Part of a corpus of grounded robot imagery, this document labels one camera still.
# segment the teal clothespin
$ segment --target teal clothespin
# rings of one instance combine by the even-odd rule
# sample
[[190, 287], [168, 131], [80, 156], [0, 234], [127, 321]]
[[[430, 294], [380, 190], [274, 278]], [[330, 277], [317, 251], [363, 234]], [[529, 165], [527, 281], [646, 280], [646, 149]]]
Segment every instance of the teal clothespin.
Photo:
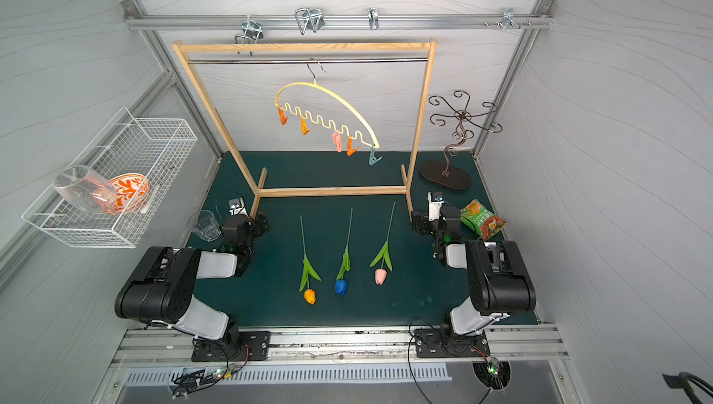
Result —
[[376, 151], [377, 151], [376, 148], [374, 148], [374, 147], [371, 148], [371, 153], [369, 154], [369, 166], [373, 166], [377, 162], [381, 161], [381, 158], [383, 158], [383, 157], [376, 158], [374, 156], [374, 152], [376, 152]]

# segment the orange patterned plate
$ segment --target orange patterned plate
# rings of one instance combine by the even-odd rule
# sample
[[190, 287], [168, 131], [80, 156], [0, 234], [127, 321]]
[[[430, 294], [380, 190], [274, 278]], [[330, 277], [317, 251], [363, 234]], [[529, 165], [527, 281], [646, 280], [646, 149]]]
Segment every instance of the orange patterned plate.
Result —
[[118, 199], [116, 201], [115, 211], [122, 212], [129, 201], [136, 196], [136, 199], [131, 202], [127, 211], [133, 211], [140, 208], [145, 202], [148, 192], [148, 180], [141, 174], [124, 174], [112, 178], [109, 182], [116, 188]]

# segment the clothespin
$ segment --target clothespin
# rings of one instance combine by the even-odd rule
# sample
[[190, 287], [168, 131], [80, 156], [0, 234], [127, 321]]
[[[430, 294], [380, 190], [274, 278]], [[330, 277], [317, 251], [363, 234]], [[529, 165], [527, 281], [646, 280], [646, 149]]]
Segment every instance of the clothespin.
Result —
[[372, 148], [371, 148], [371, 153], [369, 154], [369, 166], [373, 166], [373, 165], [376, 164], [377, 162], [381, 161], [381, 158], [383, 158], [383, 157], [376, 158], [376, 157], [374, 156], [374, 153], [375, 153], [376, 151], [377, 151], [377, 149], [376, 149], [375, 147], [372, 147]]
[[339, 153], [342, 153], [342, 134], [334, 130], [332, 133], [332, 141], [334, 141], [334, 147]]
[[281, 109], [281, 108], [278, 107], [278, 108], [277, 108], [277, 111], [280, 112], [280, 123], [281, 123], [282, 125], [285, 125], [285, 124], [287, 123], [287, 117], [284, 115], [284, 113], [282, 113], [282, 109]]
[[346, 142], [346, 156], [347, 156], [347, 157], [351, 157], [351, 156], [354, 154], [354, 152], [356, 152], [357, 150], [359, 150], [359, 148], [357, 147], [356, 149], [352, 149], [352, 137], [350, 137], [349, 135], [347, 135], [346, 138], [347, 138], [347, 142]]
[[307, 128], [307, 123], [305, 122], [304, 117], [299, 117], [299, 122], [302, 123], [302, 134], [307, 134], [311, 129]]

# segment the dark green table surface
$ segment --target dark green table surface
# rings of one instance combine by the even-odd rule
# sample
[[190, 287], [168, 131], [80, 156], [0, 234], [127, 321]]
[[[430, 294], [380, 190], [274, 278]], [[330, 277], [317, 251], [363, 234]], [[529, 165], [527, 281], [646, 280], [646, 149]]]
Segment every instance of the dark green table surface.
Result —
[[[262, 168], [267, 168], [268, 188], [400, 185], [400, 164], [407, 164], [409, 157], [408, 152], [381, 152], [384, 159], [369, 166], [366, 152], [351, 157], [335, 151], [246, 151], [241, 155], [256, 181]], [[418, 166], [422, 162], [442, 158], [441, 152], [419, 153], [411, 188], [415, 210], [425, 212], [426, 193], [436, 190], [443, 191], [445, 200], [458, 207], [478, 199], [492, 210], [468, 153], [451, 159], [452, 164], [468, 170], [473, 177], [468, 190], [448, 191], [420, 177]], [[236, 192], [245, 197], [249, 209], [253, 194], [228, 153], [204, 209], [215, 213], [217, 205], [224, 219], [227, 201], [237, 197]], [[394, 202], [389, 239], [394, 270], [383, 285], [377, 285], [374, 270], [379, 266], [370, 268], [369, 263], [386, 240]], [[340, 296], [334, 292], [334, 279], [342, 264], [352, 207], [352, 270], [344, 276], [349, 287]], [[432, 238], [411, 230], [404, 195], [263, 198], [259, 210], [267, 215], [270, 232], [255, 241], [255, 258], [245, 275], [198, 280], [195, 287], [196, 297], [217, 310], [236, 315], [241, 326], [404, 325], [414, 318], [437, 325], [448, 310], [468, 297], [466, 270], [441, 266], [432, 258]], [[300, 215], [305, 222], [307, 255], [322, 277], [321, 282], [310, 280], [316, 292], [315, 305], [309, 305], [298, 291], [303, 252]], [[475, 235], [465, 226], [462, 229], [466, 235]], [[220, 243], [222, 237], [208, 243], [194, 234], [188, 241], [189, 246], [206, 250], [218, 248]], [[536, 318], [528, 313], [504, 323], [536, 323]]]

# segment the hanger hook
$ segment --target hanger hook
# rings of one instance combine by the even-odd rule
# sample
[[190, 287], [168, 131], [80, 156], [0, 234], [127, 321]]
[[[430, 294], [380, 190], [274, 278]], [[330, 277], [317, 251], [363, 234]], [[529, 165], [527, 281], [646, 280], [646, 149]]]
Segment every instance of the hanger hook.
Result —
[[[315, 58], [310, 58], [309, 60], [310, 60], [310, 61], [315, 61], [316, 63], [318, 63], [318, 64], [319, 64], [319, 68], [322, 69], [322, 72], [323, 72], [323, 73], [326, 73], [326, 70], [325, 70], [324, 67], [322, 67], [322, 63], [321, 63], [320, 61], [318, 61], [318, 60], [315, 59]], [[315, 72], [313, 72], [312, 69], [309, 67], [309, 62], [307, 63], [307, 69], [309, 70], [310, 73], [312, 73], [312, 78], [315, 80], [315, 84], [316, 84]]]

